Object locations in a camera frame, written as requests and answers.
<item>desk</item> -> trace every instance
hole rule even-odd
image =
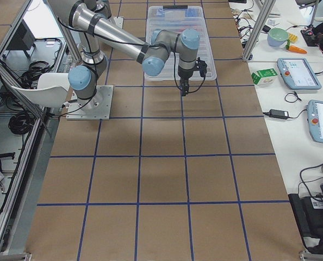
[[[239,10],[243,10],[244,8],[249,8],[252,6],[252,1],[254,1],[254,6],[251,9],[253,12],[249,12],[250,15],[253,14],[253,19],[257,19],[259,14],[259,7],[257,6],[256,0],[250,0],[247,2],[247,4],[233,4],[231,5],[232,8],[237,8]],[[291,26],[298,25],[298,26],[304,26],[306,25],[305,19],[302,17],[300,10],[295,3],[295,1],[292,0],[277,0],[275,3],[275,6],[279,9],[281,16],[279,18],[268,18],[271,20],[274,20],[276,25],[276,28],[282,28],[287,29]],[[250,25],[254,26],[254,21],[249,20]],[[297,27],[297,28],[290,28],[288,30],[289,33],[295,34],[298,36],[298,40],[294,45],[305,49],[308,52],[307,59],[310,63],[323,63],[323,55],[320,52],[320,50],[317,47],[309,47],[305,43],[300,30],[303,29],[303,27]],[[278,58],[281,57],[305,57],[304,54],[298,54],[293,52],[288,52],[284,47],[285,44],[278,46],[278,47],[272,47],[268,45],[267,42],[267,35],[264,33],[261,33],[258,42],[256,43],[255,48],[252,51],[253,58],[251,61],[276,61]]]
[[[277,27],[287,29],[292,25],[303,25],[305,21],[300,15],[300,11],[294,1],[279,0],[276,6],[281,12],[281,17],[274,19],[279,23]],[[257,14],[257,9],[253,8],[253,13]],[[295,45],[307,50],[307,55],[288,52],[280,47],[271,47],[268,45],[266,35],[261,34],[259,41],[252,51],[253,59],[248,62],[251,72],[274,68],[277,72],[276,60],[280,57],[305,57],[309,61],[314,72],[323,71],[323,55],[316,47],[307,47],[301,34],[300,28],[290,28],[288,32],[299,37]],[[278,77],[272,84],[255,85],[262,111],[270,109],[286,110],[290,116],[296,117],[299,112],[306,108],[309,100],[323,101],[323,74],[318,76],[322,89],[315,93],[300,93],[301,102],[287,103],[284,97],[291,92],[283,82],[282,77]],[[299,172],[310,166],[316,166],[323,163],[323,144],[314,142],[309,134],[306,113],[301,114],[295,120],[279,120],[265,117],[265,122],[271,137],[272,145],[276,153],[277,161],[287,193],[297,193],[300,183]],[[305,180],[312,180],[322,177],[320,169],[306,171]],[[313,193],[320,192],[320,184],[323,180],[309,183],[308,186]],[[306,196],[306,189],[301,186],[300,196]],[[318,241],[307,240],[308,245],[316,245]]]
[[[323,70],[323,64],[312,63],[310,65],[314,71]],[[275,68],[278,71],[276,63],[250,63],[249,68],[251,72],[262,68]],[[291,117],[296,117],[301,110],[306,108],[309,100],[323,101],[323,74],[318,76],[318,80],[322,89],[317,93],[299,94],[302,102],[297,101],[295,103],[284,101],[285,95],[291,90],[284,84],[282,77],[276,79],[272,84],[256,85],[262,111],[269,111],[270,109],[287,110]],[[312,140],[306,119],[306,113],[301,114],[296,120],[288,121],[265,118],[287,193],[297,193],[300,170],[323,162],[323,144]],[[306,180],[322,176],[319,169],[306,172],[305,175]],[[308,186],[312,191],[320,192],[322,182],[323,180],[313,182]],[[306,195],[304,189],[301,192],[303,192],[301,196]]]

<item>chair backrest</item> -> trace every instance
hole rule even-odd
[[[62,86],[65,90],[69,90],[70,82],[68,73],[47,72],[40,76],[37,83],[37,89],[44,89],[51,86]]]
[[[12,88],[32,103],[50,108],[60,108],[65,102],[67,91],[62,86],[52,86],[43,89],[21,89],[15,86]]]

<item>blue tape grid line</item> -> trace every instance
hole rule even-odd
[[[219,95],[219,99],[220,99],[222,114],[224,115],[224,110],[223,110],[223,106],[222,106],[221,92],[220,92],[220,89],[219,88],[218,88],[218,95]],[[226,125],[226,119],[225,119],[225,117],[223,118],[223,123],[224,123],[224,127],[225,127],[225,133],[226,133],[226,138],[227,138],[228,150],[229,150],[229,153],[232,154],[232,152],[231,152],[231,144],[229,142],[229,134],[228,134],[228,130],[227,130],[227,125]],[[247,255],[249,257],[249,261],[252,261],[251,252],[250,252],[250,246],[249,246],[249,240],[247,238],[247,232],[246,232],[246,227],[245,227],[245,220],[244,220],[244,215],[243,215],[243,209],[241,207],[239,187],[238,187],[237,177],[236,177],[236,174],[235,174],[235,168],[234,168],[234,163],[233,163],[233,157],[232,157],[232,155],[230,155],[229,158],[230,158],[230,161],[231,161],[231,166],[232,166],[232,171],[233,171],[234,185],[235,185],[235,190],[236,190],[237,198],[238,198],[238,207],[239,207],[239,212],[240,212],[241,225],[243,227],[243,233],[244,233],[244,238],[245,238],[245,245],[246,245]]]
[[[183,110],[183,97],[181,96],[181,116],[182,116],[182,136],[183,136],[183,152],[184,152],[184,169],[185,169],[185,185],[187,192],[187,210],[188,210],[188,226],[189,226],[189,245],[191,260],[194,261],[194,248],[192,237],[192,222],[191,222],[191,209],[190,209],[190,196],[189,196],[189,182],[188,182],[188,164],[187,164],[187,147],[185,142],[185,122],[184,122],[184,110]]]
[[[222,204],[277,204],[290,203],[288,200],[252,200],[252,201],[195,201],[195,202],[91,202],[91,203],[38,203],[38,207],[56,206],[168,206],[168,205],[222,205]]]
[[[222,154],[190,154],[190,155],[61,155],[51,156],[52,159],[63,158],[192,158],[192,157],[225,157],[225,156],[274,156],[275,153],[222,153]]]
[[[100,139],[101,125],[102,125],[102,120],[100,120],[100,123],[99,123],[99,126],[98,126],[94,156],[97,153],[98,142],[99,142],[99,139]],[[83,217],[82,231],[80,233],[80,241],[79,241],[79,247],[78,247],[77,261],[80,260],[80,253],[82,251],[82,243],[83,243],[83,236],[84,236],[84,231],[85,231],[86,217],[87,217],[87,214],[88,214],[88,206],[89,206],[89,202],[90,202],[92,179],[94,177],[95,162],[96,162],[96,157],[94,157],[93,160],[92,160],[89,188],[88,188],[88,194],[87,194],[87,197],[86,197],[86,205],[85,205],[85,212],[84,212],[84,217]]]

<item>plastic storage bin lid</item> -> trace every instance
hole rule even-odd
[[[207,67],[206,80],[215,80],[217,77],[215,62],[213,59],[209,35],[207,33],[206,23],[201,7],[187,7],[184,9],[169,9],[167,7],[150,7],[148,9],[146,41],[151,42],[151,37],[156,29],[165,29],[175,33],[181,33],[186,29],[195,29],[200,34],[200,46],[198,57],[204,60]],[[145,74],[145,79],[150,81],[173,80],[173,54],[170,55],[165,63],[164,69],[157,76]],[[176,54],[176,79],[177,75],[178,54]],[[190,80],[203,80],[199,72],[195,71]]]

